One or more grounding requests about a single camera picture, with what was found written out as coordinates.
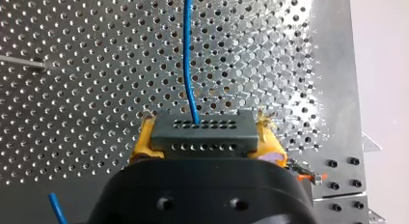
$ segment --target blue cable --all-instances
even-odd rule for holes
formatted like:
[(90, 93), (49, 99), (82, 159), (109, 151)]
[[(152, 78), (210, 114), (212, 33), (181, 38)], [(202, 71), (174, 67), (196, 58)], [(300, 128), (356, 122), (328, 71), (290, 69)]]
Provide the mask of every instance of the blue cable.
[(190, 14), (192, 0), (184, 0), (183, 14), (183, 77), (184, 87), (186, 90), (187, 99), (189, 100), (190, 113), (194, 124), (199, 123), (198, 110), (196, 108), (195, 98), (192, 91), (192, 82), (190, 78)]
[(68, 224), (66, 218), (64, 217), (63, 211), (61, 210), (60, 204), (58, 203), (57, 195), (55, 193), (48, 194), (48, 199), (50, 200), (51, 207), (57, 216), (58, 222), (60, 224)]

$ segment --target white surface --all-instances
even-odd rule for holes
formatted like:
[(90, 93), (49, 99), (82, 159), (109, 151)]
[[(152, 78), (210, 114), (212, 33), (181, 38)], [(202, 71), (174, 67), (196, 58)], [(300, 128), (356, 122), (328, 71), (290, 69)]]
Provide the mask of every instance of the white surface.
[(409, 223), (409, 0), (351, 0), (370, 207)]

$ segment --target screw hole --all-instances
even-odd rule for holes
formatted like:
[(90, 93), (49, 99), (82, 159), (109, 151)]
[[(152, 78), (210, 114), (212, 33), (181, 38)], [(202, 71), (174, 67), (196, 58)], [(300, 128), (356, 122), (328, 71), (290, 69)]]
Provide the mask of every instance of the screw hole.
[(338, 204), (334, 204), (333, 205), (333, 210), (335, 210), (337, 212), (340, 212), (340, 211), (342, 211), (342, 207), (340, 205), (338, 205)]
[(173, 198), (161, 197), (157, 201), (157, 208), (162, 211), (168, 211), (175, 207)]
[(244, 211), (249, 208), (249, 204), (247, 202), (241, 201), (238, 198), (231, 199), (231, 206), (233, 209), (238, 211)]

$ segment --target perforated metal sheet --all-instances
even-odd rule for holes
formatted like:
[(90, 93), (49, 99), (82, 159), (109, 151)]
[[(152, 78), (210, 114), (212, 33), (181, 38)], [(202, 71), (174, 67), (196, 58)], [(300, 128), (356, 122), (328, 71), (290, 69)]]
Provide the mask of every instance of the perforated metal sheet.
[[(1, 191), (59, 190), (63, 204), (86, 203), (68, 212), (83, 220), (126, 164), (144, 110), (189, 112), (183, 0), (0, 1), (0, 54), (48, 65), (0, 63)], [(349, 1), (194, 0), (192, 9), (200, 113), (264, 107), (289, 153), (341, 186), (314, 197), (364, 191), (363, 165), (348, 163), (362, 159)]]

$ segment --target metal bracket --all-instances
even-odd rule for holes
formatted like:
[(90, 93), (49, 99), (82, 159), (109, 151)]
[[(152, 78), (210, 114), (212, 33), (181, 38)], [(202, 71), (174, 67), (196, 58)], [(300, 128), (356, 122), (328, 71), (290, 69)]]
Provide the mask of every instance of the metal bracket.
[(362, 132), (362, 146), (364, 153), (382, 151), (382, 147)]
[(378, 213), (369, 209), (369, 224), (386, 224), (385, 218), (381, 217)]

